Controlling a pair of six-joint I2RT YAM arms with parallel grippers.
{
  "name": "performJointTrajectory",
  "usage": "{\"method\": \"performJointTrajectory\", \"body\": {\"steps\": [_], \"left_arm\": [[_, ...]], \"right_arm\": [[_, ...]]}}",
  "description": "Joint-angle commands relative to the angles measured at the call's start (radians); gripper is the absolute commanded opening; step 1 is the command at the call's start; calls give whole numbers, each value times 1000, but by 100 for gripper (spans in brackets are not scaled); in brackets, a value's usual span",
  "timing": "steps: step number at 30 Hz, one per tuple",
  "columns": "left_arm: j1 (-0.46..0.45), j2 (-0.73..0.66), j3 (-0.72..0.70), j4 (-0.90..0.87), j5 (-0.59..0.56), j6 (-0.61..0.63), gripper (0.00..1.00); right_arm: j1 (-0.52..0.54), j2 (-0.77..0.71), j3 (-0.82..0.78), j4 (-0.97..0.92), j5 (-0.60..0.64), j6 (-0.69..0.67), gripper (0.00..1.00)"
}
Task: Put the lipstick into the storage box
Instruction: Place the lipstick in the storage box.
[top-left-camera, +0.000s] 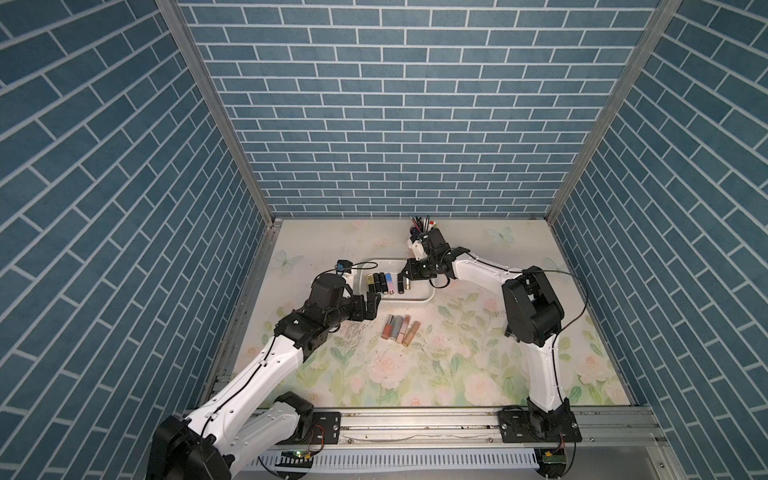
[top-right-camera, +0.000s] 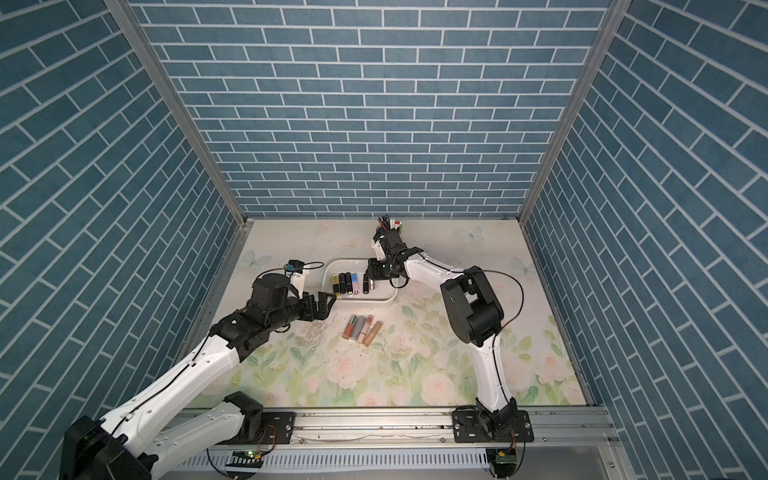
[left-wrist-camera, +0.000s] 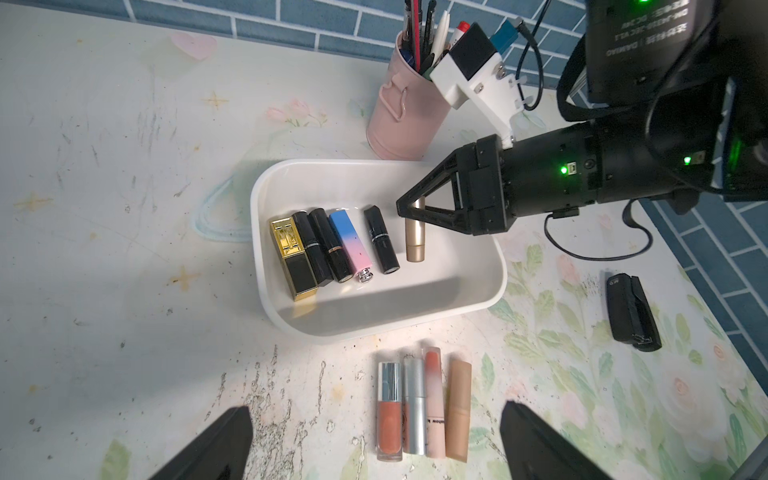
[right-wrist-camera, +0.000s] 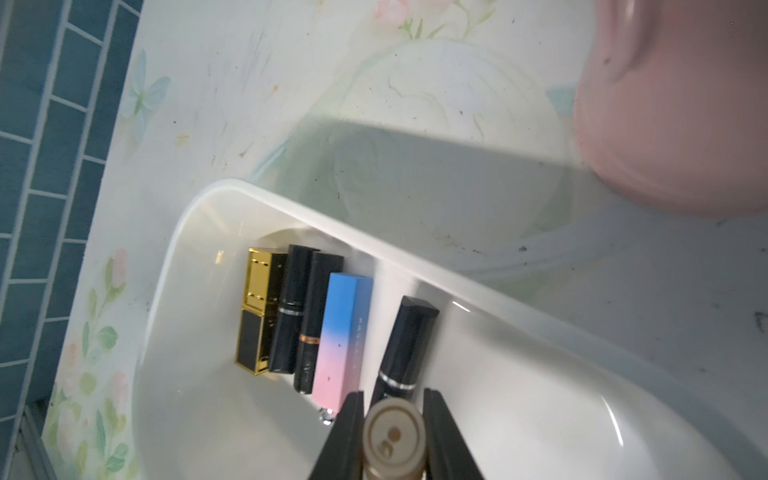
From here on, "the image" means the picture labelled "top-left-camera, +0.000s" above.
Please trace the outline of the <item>white plastic storage box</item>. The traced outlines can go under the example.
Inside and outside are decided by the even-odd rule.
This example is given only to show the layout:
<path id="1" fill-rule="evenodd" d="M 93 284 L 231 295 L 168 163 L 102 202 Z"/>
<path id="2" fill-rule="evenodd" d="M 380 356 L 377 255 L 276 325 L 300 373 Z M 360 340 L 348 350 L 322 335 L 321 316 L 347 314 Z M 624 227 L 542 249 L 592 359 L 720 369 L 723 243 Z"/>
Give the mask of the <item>white plastic storage box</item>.
<path id="1" fill-rule="evenodd" d="M 411 289 L 405 290 L 400 295 L 397 291 L 397 274 L 401 273 L 406 260 L 404 258 L 373 259 L 364 262 L 363 270 L 354 270 L 353 289 L 355 294 L 364 294 L 368 291 L 366 276 L 374 273 L 392 273 L 396 277 L 396 293 L 394 295 L 382 294 L 382 302 L 391 305 L 416 305 L 429 302 L 435 294 L 435 289 L 427 281 L 412 281 Z"/>

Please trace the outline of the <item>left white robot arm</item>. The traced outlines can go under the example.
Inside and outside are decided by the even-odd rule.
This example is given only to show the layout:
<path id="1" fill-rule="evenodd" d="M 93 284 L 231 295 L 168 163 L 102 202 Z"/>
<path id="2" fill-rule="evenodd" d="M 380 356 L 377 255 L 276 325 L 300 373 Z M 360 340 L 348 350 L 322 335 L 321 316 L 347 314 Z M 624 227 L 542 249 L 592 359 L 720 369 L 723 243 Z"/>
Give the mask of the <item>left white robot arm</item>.
<path id="1" fill-rule="evenodd" d="M 323 272 L 303 306 L 283 317 L 265 347 L 204 405 L 170 416 L 155 430 L 149 479 L 232 479 L 270 447 L 309 434 L 312 403 L 288 392 L 263 414 L 256 409 L 343 322 L 376 318 L 381 296 L 354 294 L 344 276 Z"/>

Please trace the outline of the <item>blue pink lipstick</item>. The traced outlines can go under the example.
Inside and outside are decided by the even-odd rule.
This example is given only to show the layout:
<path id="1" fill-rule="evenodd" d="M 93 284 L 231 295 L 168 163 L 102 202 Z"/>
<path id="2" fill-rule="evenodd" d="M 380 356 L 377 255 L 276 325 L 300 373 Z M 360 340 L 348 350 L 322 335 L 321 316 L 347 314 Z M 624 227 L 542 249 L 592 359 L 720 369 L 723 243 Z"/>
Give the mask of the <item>blue pink lipstick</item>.
<path id="1" fill-rule="evenodd" d="M 396 293 L 396 277 L 392 273 L 387 272 L 385 274 L 385 279 L 387 282 L 388 294 L 394 295 Z"/>

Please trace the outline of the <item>tan lipstick tube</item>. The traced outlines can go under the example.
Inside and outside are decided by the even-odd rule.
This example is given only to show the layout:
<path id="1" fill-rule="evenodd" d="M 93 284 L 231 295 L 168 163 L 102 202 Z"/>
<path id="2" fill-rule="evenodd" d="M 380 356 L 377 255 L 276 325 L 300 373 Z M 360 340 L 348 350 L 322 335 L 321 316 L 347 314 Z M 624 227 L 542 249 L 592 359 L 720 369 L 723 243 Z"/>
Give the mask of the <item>tan lipstick tube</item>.
<path id="1" fill-rule="evenodd" d="M 410 324 L 410 328 L 407 331 L 407 333 L 406 333 L 406 335 L 405 335 L 405 337 L 404 337 L 404 339 L 402 341 L 402 344 L 404 346 L 409 346 L 412 343 L 412 341 L 414 340 L 416 334 L 419 331 L 419 328 L 420 328 L 420 322 L 419 321 L 413 321 Z"/>

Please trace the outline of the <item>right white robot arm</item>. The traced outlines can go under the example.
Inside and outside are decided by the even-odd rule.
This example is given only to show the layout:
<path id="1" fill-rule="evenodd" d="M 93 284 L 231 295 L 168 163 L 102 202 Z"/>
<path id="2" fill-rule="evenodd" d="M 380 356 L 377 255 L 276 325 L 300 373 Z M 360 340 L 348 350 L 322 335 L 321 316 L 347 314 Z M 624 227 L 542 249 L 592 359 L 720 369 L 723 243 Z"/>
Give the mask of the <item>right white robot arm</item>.
<path id="1" fill-rule="evenodd" d="M 526 426 L 538 441 L 578 444 L 581 432 L 561 386 L 559 336 L 565 309 L 547 275 L 537 266 L 525 269 L 494 264 L 464 247 L 452 247 L 436 227 L 411 226 L 408 248 L 413 257 L 402 275 L 411 281 L 464 281 L 501 293 L 507 320 L 505 335 L 521 344 L 530 387 Z"/>

